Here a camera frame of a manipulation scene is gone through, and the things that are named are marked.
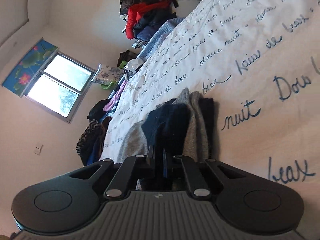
window pane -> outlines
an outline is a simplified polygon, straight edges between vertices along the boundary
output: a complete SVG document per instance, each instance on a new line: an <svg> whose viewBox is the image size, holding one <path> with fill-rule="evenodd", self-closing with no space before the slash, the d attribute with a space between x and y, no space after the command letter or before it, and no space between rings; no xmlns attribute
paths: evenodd
<svg viewBox="0 0 320 240"><path fill-rule="evenodd" d="M32 99L67 117L78 95L55 81L41 76L28 93Z"/></svg>
<svg viewBox="0 0 320 240"><path fill-rule="evenodd" d="M60 55L57 55L44 71L79 91L91 75L89 70Z"/></svg>

window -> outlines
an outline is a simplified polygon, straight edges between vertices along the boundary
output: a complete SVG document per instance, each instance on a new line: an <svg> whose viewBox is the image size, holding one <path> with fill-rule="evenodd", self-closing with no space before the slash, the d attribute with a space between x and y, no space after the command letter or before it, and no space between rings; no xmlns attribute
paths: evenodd
<svg viewBox="0 0 320 240"><path fill-rule="evenodd" d="M55 116L71 122L93 75L92 69L57 52L40 68L25 95Z"/></svg>

white cloth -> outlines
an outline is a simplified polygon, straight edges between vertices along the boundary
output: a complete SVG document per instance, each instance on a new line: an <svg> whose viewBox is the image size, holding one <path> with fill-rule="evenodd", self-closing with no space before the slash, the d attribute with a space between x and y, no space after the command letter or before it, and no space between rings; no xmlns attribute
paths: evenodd
<svg viewBox="0 0 320 240"><path fill-rule="evenodd" d="M101 158L156 105L200 91L218 106L218 159L272 181L283 170L305 204L298 232L318 240L319 22L318 0L202 0L126 86Z"/></svg>

pink lotus flower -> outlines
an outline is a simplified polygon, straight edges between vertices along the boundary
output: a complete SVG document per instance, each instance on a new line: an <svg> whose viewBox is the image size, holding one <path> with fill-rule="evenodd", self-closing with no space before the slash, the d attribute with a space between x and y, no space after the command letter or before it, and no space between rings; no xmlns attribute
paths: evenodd
<svg viewBox="0 0 320 240"><path fill-rule="evenodd" d="M25 85L30 82L31 76L24 73L21 78L19 78L19 83Z"/></svg>

pink garment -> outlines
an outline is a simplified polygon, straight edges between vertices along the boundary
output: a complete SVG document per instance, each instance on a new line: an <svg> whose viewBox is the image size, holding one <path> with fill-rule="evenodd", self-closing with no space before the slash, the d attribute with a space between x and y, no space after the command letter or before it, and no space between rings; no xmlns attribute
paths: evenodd
<svg viewBox="0 0 320 240"><path fill-rule="evenodd" d="M103 108L103 111L108 112L111 110L111 108L113 107L113 105L115 104L115 102L119 99L119 97L121 96L122 91L125 88L125 85L127 84L127 80L125 80L121 86L119 91L113 96L113 98L110 100L109 103L106 104L106 106Z"/></svg>

